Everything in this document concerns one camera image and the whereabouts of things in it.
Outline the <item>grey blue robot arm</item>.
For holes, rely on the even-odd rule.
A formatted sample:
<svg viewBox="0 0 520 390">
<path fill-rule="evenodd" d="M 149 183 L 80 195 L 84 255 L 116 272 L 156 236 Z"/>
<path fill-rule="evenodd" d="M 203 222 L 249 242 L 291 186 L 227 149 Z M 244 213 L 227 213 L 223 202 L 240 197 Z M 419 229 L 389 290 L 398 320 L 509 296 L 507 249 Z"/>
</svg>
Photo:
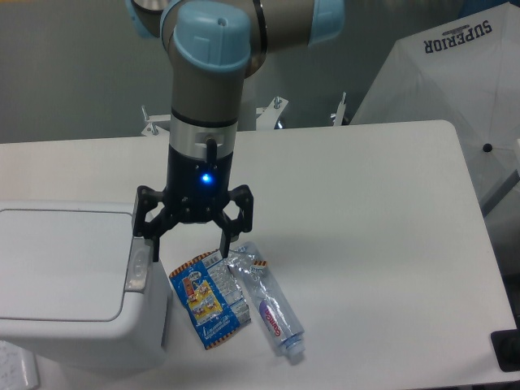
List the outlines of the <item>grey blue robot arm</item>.
<svg viewBox="0 0 520 390">
<path fill-rule="evenodd" d="M 269 53 L 339 35 L 342 1 L 129 1 L 136 30 L 158 38 L 172 70 L 167 179 L 140 186 L 133 235 L 158 259 L 162 235 L 180 223 L 214 222 L 219 251 L 253 227 L 254 197 L 229 180 L 244 82 Z"/>
</svg>

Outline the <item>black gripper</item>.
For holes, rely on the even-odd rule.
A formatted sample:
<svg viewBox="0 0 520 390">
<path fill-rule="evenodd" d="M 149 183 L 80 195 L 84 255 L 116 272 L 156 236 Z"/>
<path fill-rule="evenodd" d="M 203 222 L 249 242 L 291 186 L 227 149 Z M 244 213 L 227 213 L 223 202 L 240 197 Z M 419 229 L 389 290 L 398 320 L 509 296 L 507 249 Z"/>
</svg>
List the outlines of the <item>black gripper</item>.
<svg viewBox="0 0 520 390">
<path fill-rule="evenodd" d="M 132 234 L 152 245 L 152 261 L 158 262 L 160 238 L 179 223 L 214 222 L 221 229 L 219 252 L 228 257 L 232 241 L 253 228 L 254 196 L 248 185 L 228 190 L 232 154 L 210 164 L 204 159 L 185 156 L 168 148 L 167 182 L 164 191 L 141 185 L 136 190 L 132 216 Z M 239 211 L 231 219 L 224 211 L 234 202 Z M 149 212 L 162 203 L 152 219 Z"/>
</svg>

